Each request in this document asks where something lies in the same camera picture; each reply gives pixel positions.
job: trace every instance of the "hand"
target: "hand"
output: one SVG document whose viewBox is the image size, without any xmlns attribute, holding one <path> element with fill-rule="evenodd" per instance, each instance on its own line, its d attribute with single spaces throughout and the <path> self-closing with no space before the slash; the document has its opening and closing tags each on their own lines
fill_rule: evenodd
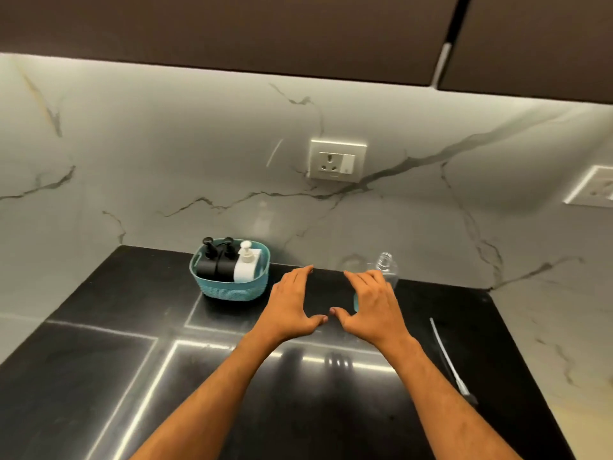
<svg viewBox="0 0 613 460">
<path fill-rule="evenodd" d="M 356 290 L 359 311 L 352 316 L 345 309 L 333 307 L 330 312 L 338 318 L 345 331 L 370 342 L 386 357 L 387 352 L 412 340 L 394 290 L 381 271 L 357 274 L 345 271 L 344 275 Z"/>
<path fill-rule="evenodd" d="M 272 287 L 269 302 L 253 327 L 263 339 L 272 339 L 275 347 L 286 340 L 312 334 L 328 321 L 325 315 L 310 318 L 305 315 L 305 287 L 311 270 L 313 265 L 285 273 Z"/>
</svg>

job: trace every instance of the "forearm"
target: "forearm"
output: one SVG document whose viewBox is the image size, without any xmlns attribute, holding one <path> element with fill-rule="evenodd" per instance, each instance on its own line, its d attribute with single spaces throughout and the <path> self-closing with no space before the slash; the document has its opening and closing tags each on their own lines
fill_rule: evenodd
<svg viewBox="0 0 613 460">
<path fill-rule="evenodd" d="M 160 425 L 132 460 L 213 460 L 249 382 L 276 343 L 247 333 L 232 354 Z"/>
<path fill-rule="evenodd" d="M 519 460 L 519 456 L 464 400 L 407 337 L 382 350 L 409 391 L 430 446 L 438 460 Z"/>
</svg>

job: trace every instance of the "person's left hand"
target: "person's left hand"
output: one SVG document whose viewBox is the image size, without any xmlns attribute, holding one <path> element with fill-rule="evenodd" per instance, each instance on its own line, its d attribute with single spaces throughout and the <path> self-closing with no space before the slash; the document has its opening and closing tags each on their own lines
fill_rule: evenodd
<svg viewBox="0 0 613 460">
<path fill-rule="evenodd" d="M 308 318 L 304 312 L 305 287 L 313 265 L 285 273 L 272 287 L 268 305 L 257 320 L 253 331 L 279 345 L 301 335 L 312 334 L 328 321 L 326 315 Z"/>
</svg>

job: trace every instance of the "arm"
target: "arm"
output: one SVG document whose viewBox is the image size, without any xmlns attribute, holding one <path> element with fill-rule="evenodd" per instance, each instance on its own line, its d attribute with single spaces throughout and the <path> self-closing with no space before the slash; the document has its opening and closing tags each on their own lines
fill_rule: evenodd
<svg viewBox="0 0 613 460">
<path fill-rule="evenodd" d="M 308 318 L 305 285 L 313 266 L 283 276 L 256 325 L 232 354 L 160 425 L 131 460 L 214 460 L 259 366 L 280 343 L 311 334 L 327 321 Z"/>
<path fill-rule="evenodd" d="M 356 290 L 359 311 L 330 312 L 343 329 L 383 354 L 409 391 L 438 460 L 520 460 L 510 446 L 454 389 L 406 330 L 392 287 L 380 271 L 345 275 Z"/>
</svg>

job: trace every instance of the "marble wall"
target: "marble wall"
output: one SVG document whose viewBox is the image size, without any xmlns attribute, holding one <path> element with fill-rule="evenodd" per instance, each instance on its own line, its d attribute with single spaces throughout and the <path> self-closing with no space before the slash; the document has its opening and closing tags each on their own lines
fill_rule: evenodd
<svg viewBox="0 0 613 460">
<path fill-rule="evenodd" d="M 613 107 L 0 55 L 0 119 L 0 359 L 120 243 L 390 251 L 490 287 L 578 458 L 613 450 L 613 210 L 562 204 L 613 164 Z M 368 143 L 367 176 L 306 178 L 313 137 Z"/>
</svg>

